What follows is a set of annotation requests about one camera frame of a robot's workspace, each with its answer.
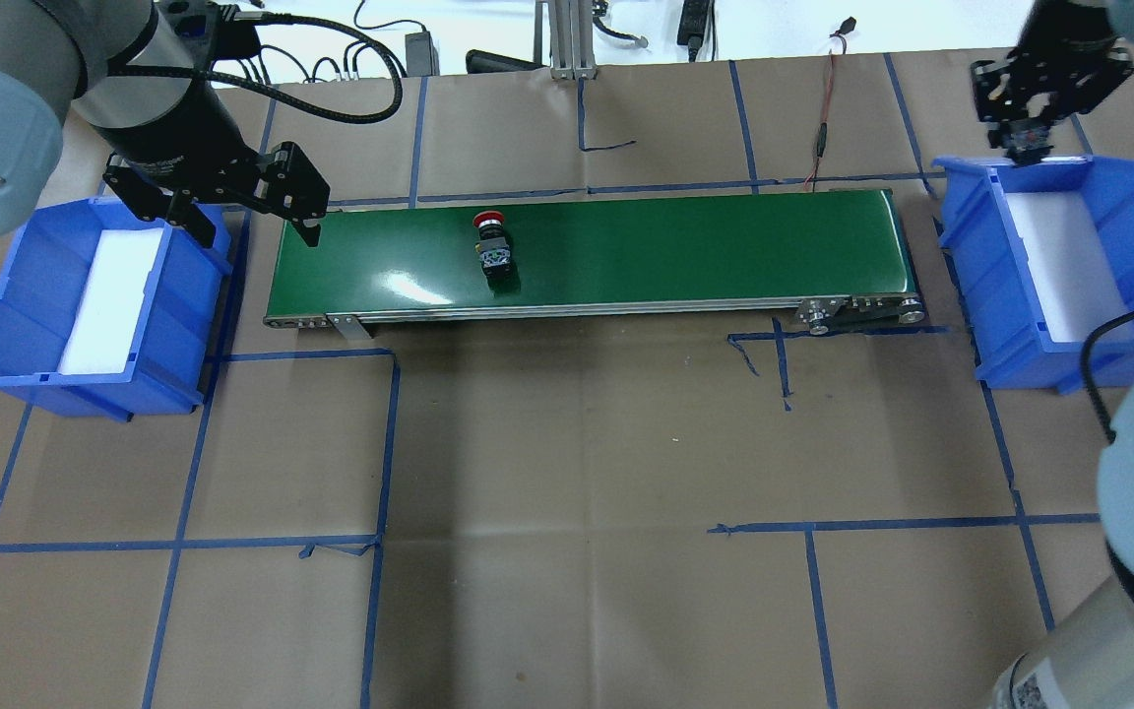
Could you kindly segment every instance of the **label sticker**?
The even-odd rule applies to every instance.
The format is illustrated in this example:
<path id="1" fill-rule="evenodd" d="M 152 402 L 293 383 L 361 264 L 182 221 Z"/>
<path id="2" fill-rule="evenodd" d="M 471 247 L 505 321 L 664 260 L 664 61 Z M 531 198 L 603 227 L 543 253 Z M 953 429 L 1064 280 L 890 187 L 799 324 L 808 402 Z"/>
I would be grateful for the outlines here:
<path id="1" fill-rule="evenodd" d="M 1014 709 L 1070 709 L 1057 677 L 1052 674 L 1052 662 L 1044 657 L 1035 669 L 1013 687 Z"/>

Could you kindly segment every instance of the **conveyor belt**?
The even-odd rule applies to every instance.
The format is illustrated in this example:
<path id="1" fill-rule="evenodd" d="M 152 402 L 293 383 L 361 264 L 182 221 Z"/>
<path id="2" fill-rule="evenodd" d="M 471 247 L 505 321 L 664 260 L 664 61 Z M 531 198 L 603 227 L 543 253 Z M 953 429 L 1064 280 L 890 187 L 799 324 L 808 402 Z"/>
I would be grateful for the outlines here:
<path id="1" fill-rule="evenodd" d="M 266 326 L 810 304 L 832 315 L 916 297 L 890 191 L 501 205 L 518 278 L 496 287 L 475 254 L 485 208 L 338 212 L 315 248 L 288 230 Z"/>

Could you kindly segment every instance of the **blue plastic bin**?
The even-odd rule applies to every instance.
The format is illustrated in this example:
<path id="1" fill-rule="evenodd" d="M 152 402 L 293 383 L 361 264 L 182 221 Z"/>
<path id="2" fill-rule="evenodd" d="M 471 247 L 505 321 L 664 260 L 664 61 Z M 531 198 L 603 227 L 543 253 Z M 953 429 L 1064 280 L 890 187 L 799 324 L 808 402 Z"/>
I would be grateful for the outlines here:
<path id="1" fill-rule="evenodd" d="M 1134 160 L 1061 158 L 1014 168 L 1004 160 L 942 157 L 936 164 L 948 171 L 940 245 L 957 267 L 981 358 L 976 377 L 996 389 L 1075 391 L 1081 343 L 1049 337 L 1005 194 L 1078 193 L 1119 295 L 1134 310 Z M 1093 372 L 1105 386 L 1133 383 L 1134 340 L 1099 341 Z"/>
<path id="2" fill-rule="evenodd" d="M 202 400 L 198 372 L 230 234 L 218 206 L 211 248 L 163 220 L 145 223 L 116 197 L 37 210 L 15 234 L 0 273 L 0 391 L 62 416 L 185 414 Z M 56 372 L 77 316 L 103 229 L 162 228 L 129 357 L 118 373 Z"/>

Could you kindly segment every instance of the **power adapter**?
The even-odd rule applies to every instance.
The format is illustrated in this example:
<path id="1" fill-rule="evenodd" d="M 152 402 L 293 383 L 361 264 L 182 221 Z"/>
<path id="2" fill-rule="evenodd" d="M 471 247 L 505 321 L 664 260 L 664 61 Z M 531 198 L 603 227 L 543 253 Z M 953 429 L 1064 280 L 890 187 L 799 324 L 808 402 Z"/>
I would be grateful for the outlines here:
<path id="1" fill-rule="evenodd" d="M 711 15 L 712 0 L 685 0 L 680 6 L 680 26 L 676 28 L 676 44 L 688 47 L 689 60 L 697 59 L 706 37 L 706 18 Z"/>
<path id="2" fill-rule="evenodd" d="M 430 32 L 406 35 L 406 74 L 409 76 L 440 76 L 440 54 L 431 43 Z"/>

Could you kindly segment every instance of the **white foam insert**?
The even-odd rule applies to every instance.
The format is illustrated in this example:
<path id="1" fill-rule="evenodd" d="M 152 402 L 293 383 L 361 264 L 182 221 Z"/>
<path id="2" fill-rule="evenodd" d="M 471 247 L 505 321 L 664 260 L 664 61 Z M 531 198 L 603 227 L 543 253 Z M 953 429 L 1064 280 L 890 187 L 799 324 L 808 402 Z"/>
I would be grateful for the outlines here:
<path id="1" fill-rule="evenodd" d="M 1083 341 L 1107 320 L 1126 313 L 1097 225 L 1076 192 L 1005 194 L 1026 246 L 1026 265 L 1053 341 Z M 1133 339 L 1134 327 L 1103 339 Z"/>
<path id="2" fill-rule="evenodd" d="M 111 375 L 125 371 L 143 311 L 143 288 L 163 234 L 162 228 L 103 230 L 57 372 Z"/>

